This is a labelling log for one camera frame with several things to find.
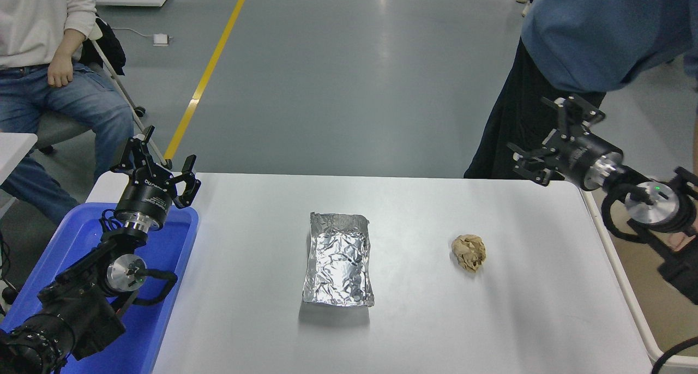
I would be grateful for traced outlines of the seated person's left hand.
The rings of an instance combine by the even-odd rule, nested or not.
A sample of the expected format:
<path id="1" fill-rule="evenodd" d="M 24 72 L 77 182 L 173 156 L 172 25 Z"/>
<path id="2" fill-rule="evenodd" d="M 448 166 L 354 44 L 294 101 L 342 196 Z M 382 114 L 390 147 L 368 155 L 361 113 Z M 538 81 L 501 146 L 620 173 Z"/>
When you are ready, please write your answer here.
<path id="1" fill-rule="evenodd" d="M 62 88 L 73 81 L 72 56 L 56 53 L 47 69 L 47 85 Z"/>

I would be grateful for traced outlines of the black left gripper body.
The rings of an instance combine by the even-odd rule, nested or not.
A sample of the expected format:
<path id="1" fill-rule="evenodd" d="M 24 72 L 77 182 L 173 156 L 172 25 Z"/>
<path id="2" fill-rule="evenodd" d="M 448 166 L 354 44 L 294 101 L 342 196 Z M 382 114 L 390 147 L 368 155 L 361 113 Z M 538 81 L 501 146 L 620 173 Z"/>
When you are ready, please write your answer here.
<path id="1" fill-rule="evenodd" d="M 114 215 L 122 222 L 140 214 L 154 223 L 164 223 L 174 197 L 176 190 L 172 185 L 157 185 L 147 178 L 129 178 Z"/>

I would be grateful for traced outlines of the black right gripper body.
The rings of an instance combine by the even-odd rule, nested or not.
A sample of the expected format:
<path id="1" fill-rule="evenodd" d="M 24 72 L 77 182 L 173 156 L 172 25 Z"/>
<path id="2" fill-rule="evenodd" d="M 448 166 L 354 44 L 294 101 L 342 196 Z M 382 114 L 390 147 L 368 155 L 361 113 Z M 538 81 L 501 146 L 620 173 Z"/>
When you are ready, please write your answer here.
<path id="1" fill-rule="evenodd" d="M 595 190 L 600 184 L 589 176 L 596 161 L 607 153 L 607 142 L 596 135 L 579 135 L 569 140 L 557 141 L 557 170 L 582 190 Z"/>

